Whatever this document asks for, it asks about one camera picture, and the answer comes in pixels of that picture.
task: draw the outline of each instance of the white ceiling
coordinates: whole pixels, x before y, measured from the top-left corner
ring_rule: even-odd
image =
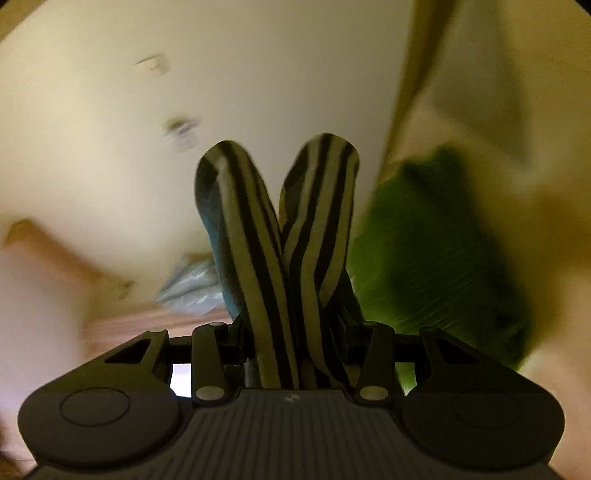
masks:
[[[389,129],[412,0],[48,0],[0,43],[0,220],[24,216],[100,267],[156,286],[209,249],[200,156],[233,138],[278,198],[301,144],[354,143],[357,208]],[[133,65],[164,53],[158,78]],[[176,154],[163,123],[200,119]]]

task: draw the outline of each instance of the ribbed plastic surface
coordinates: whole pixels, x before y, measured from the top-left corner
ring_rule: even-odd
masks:
[[[558,480],[534,465],[465,472],[419,451],[385,410],[357,406],[339,390],[243,390],[231,404],[196,410],[167,450],[105,473],[41,467],[31,480]]]

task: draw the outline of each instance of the green pillow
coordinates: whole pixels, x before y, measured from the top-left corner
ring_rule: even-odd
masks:
[[[405,161],[377,188],[348,270],[366,320],[408,335],[437,326],[511,368],[525,355],[527,303],[478,222],[451,147]]]

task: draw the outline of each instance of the logo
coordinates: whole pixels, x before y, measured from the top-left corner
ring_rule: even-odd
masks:
[[[283,400],[288,401],[289,403],[293,404],[293,402],[300,401],[301,398],[299,395],[292,393],[291,395],[287,395],[283,398]]]

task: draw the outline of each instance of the fabric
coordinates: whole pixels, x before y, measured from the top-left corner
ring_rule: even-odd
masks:
[[[452,148],[403,162],[378,187],[348,266],[368,320],[408,335],[437,326],[513,368],[524,357],[527,304],[478,224]]]
[[[342,361],[336,332],[363,322],[345,272],[358,167],[341,137],[313,138],[285,180],[278,222],[239,144],[220,142],[199,162],[197,209],[226,307],[254,335],[263,388],[357,382],[359,366]]]

